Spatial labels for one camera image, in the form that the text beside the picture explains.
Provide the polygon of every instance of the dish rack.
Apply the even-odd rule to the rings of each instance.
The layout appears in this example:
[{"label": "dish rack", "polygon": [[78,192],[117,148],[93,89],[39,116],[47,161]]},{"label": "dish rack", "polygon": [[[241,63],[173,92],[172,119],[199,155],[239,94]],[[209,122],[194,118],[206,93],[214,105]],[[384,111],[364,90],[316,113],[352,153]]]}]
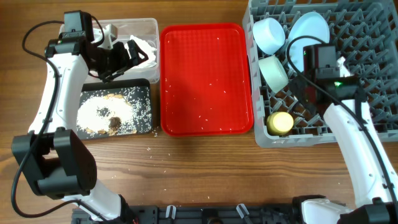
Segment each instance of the dish rack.
[{"label": "dish rack", "polygon": [[[398,141],[398,16],[392,0],[249,0],[243,17],[249,61],[254,111],[254,133],[261,147],[312,146],[336,142],[319,114],[311,115],[288,87],[272,92],[262,78],[258,61],[267,57],[253,38],[253,24],[272,17],[286,34],[307,12],[323,16],[330,29],[330,43],[337,46],[337,56],[345,56],[349,70],[361,77],[366,90],[374,126],[381,141]],[[285,68],[289,80],[296,74],[285,57],[287,44],[275,56]],[[285,136],[271,136],[266,118],[286,111],[294,117],[294,126]]]}]

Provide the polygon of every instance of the red tray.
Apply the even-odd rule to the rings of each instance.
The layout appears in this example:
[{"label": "red tray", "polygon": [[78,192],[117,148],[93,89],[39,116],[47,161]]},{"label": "red tray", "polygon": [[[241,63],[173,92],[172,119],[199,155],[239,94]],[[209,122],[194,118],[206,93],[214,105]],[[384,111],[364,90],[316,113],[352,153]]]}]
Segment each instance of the red tray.
[{"label": "red tray", "polygon": [[169,26],[160,37],[160,118],[171,136],[245,133],[253,125],[244,31]]}]

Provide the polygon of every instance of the wooden table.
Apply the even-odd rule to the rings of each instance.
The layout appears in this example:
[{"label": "wooden table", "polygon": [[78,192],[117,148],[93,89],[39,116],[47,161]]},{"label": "wooden table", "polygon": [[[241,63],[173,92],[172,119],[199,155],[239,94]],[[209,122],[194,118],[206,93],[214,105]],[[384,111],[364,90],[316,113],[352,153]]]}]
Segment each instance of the wooden table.
[{"label": "wooden table", "polygon": [[[101,19],[153,17],[159,30],[172,24],[242,23],[247,1],[126,1],[79,3],[77,0],[5,0],[0,5],[0,223],[69,223],[70,205],[46,217],[18,217],[10,203],[17,164],[11,153],[13,136],[26,134],[44,89],[46,66],[21,49],[25,32],[63,12],[81,9]],[[27,47],[43,53],[58,25],[32,33]],[[159,125],[159,87],[152,86],[155,126]],[[323,194],[354,208],[354,193],[337,144],[287,149],[262,149],[254,131],[235,136],[171,138],[157,130],[143,136],[85,141],[98,166],[98,178],[130,205],[260,205],[290,202],[306,194]],[[385,143],[397,168],[396,143]],[[21,177],[17,201],[29,213],[58,203],[36,197]]]}]

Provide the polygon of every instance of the clear plastic container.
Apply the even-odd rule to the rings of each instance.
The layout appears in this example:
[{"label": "clear plastic container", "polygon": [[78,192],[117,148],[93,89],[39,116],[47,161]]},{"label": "clear plastic container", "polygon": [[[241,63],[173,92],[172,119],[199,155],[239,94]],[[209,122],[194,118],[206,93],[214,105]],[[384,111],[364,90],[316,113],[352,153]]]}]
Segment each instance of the clear plastic container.
[{"label": "clear plastic container", "polygon": [[[120,41],[126,43],[130,40],[131,35],[148,42],[152,47],[157,50],[156,55],[156,65],[151,68],[133,68],[115,78],[114,80],[132,80],[137,78],[145,78],[149,80],[150,83],[157,83],[159,81],[159,29],[157,27],[157,21],[153,18],[142,18],[142,19],[111,19],[99,21],[101,26],[104,28],[108,24],[113,24],[118,28],[118,38],[115,41]],[[98,24],[93,21],[93,28],[99,29]],[[63,25],[60,28],[60,33],[64,31]],[[101,82],[97,78],[87,76],[85,83]]]}]

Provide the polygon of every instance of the black tray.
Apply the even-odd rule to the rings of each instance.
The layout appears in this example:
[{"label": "black tray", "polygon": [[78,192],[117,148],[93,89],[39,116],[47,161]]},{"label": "black tray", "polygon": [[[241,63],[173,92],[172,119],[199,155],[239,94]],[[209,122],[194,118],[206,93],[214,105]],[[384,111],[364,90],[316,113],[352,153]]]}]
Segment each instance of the black tray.
[{"label": "black tray", "polygon": [[[150,113],[152,114],[152,100],[150,97],[150,83],[148,80],[141,78],[135,80],[123,80],[123,81],[114,81],[111,83],[87,83],[83,85],[81,89],[82,95],[80,96],[80,106],[92,95],[99,94],[99,96],[105,96],[110,93],[121,94],[122,92],[126,91],[126,88],[136,87],[139,88],[139,91],[134,91],[130,93],[132,98],[128,98],[128,102],[134,106],[136,101],[142,101],[146,103],[146,99],[149,98],[149,106],[150,106]],[[133,133],[132,130],[130,133],[127,134],[146,134],[153,130],[153,115],[151,116],[148,121],[143,120],[134,120],[134,124],[136,127],[137,132]],[[86,131],[82,131],[80,129],[77,130],[77,135],[80,139],[96,139],[96,138],[106,138],[109,137],[109,134],[88,134]]]}]

